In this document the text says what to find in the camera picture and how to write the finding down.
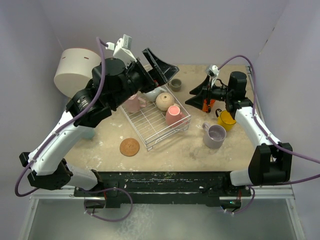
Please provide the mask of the beige round mug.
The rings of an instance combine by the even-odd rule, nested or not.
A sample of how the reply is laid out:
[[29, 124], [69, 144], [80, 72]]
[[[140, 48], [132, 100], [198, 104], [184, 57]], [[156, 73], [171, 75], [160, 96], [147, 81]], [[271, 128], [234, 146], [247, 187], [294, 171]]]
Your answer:
[[174, 96], [167, 92], [159, 94], [155, 100], [157, 108], [163, 112], [166, 112], [170, 106], [174, 105], [174, 103]]

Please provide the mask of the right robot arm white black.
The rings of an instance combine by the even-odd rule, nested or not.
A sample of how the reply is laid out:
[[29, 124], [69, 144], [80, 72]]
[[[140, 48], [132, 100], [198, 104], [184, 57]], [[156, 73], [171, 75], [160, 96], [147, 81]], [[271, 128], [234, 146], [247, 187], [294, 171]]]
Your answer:
[[208, 70], [205, 80], [189, 93], [192, 98], [185, 104], [211, 111], [210, 101], [222, 101], [231, 117], [242, 126], [255, 151], [244, 170], [234, 170], [228, 180], [222, 183], [222, 190], [228, 196], [235, 195], [240, 186], [276, 185], [289, 181], [292, 166], [292, 146], [282, 143], [272, 133], [261, 130], [264, 123], [255, 110], [253, 102], [246, 97], [247, 75], [233, 71], [228, 84], [217, 86], [218, 70]]

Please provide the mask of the light blue mug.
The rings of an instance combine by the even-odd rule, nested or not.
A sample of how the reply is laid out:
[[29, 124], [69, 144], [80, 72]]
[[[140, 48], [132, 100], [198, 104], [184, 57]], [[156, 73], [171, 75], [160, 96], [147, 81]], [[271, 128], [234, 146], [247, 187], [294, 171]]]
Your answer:
[[82, 138], [86, 140], [91, 140], [95, 136], [95, 130], [91, 127], [86, 127], [82, 134]]

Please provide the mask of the light pink mug white inside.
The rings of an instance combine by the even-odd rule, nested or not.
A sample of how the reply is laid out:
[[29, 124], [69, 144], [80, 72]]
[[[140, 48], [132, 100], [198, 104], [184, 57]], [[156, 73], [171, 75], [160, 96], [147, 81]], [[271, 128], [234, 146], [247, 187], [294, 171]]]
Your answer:
[[141, 108], [144, 108], [146, 106], [147, 102], [137, 94], [132, 95], [128, 100], [124, 102], [124, 107], [128, 113], [136, 113]]

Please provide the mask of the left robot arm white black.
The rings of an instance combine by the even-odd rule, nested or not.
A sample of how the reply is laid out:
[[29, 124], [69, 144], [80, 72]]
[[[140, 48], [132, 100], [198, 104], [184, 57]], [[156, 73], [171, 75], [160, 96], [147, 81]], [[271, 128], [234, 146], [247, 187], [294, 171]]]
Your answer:
[[32, 152], [23, 152], [20, 161], [34, 190], [58, 190], [73, 186], [91, 196], [103, 191], [103, 180], [94, 169], [77, 168], [65, 155], [81, 139], [90, 138], [95, 127], [112, 115], [136, 93], [148, 93], [165, 85], [179, 71], [160, 60], [149, 48], [143, 55], [151, 68], [146, 70], [126, 47], [107, 45], [113, 56], [103, 58], [92, 69], [92, 78], [67, 103], [58, 124]]

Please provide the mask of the pale grey white mug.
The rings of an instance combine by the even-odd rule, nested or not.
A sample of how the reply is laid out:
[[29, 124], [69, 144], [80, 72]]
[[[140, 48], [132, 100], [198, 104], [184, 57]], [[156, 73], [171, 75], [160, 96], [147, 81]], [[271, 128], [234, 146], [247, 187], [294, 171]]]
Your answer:
[[163, 87], [157, 87], [152, 91], [146, 92], [144, 93], [144, 96], [151, 102], [155, 102], [158, 95], [160, 95], [161, 93], [167, 93], [168, 91], [163, 88]]

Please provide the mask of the coral pink mug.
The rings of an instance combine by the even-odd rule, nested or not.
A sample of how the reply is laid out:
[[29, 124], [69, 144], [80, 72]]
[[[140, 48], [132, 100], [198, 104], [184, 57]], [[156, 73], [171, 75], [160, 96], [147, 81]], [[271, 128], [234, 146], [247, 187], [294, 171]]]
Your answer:
[[165, 122], [171, 128], [175, 128], [177, 126], [187, 124], [187, 119], [185, 119], [185, 117], [186, 116], [182, 113], [179, 106], [172, 105], [166, 111]]

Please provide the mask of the orange cup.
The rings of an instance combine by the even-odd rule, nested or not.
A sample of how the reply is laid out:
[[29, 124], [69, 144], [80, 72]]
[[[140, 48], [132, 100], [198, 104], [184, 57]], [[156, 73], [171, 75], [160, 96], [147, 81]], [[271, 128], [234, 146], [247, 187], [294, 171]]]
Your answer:
[[215, 100], [214, 99], [211, 99], [211, 100], [208, 100], [208, 99], [204, 99], [203, 100], [203, 105], [202, 105], [202, 111], [205, 112], [205, 113], [210, 113], [214, 104], [215, 104]]

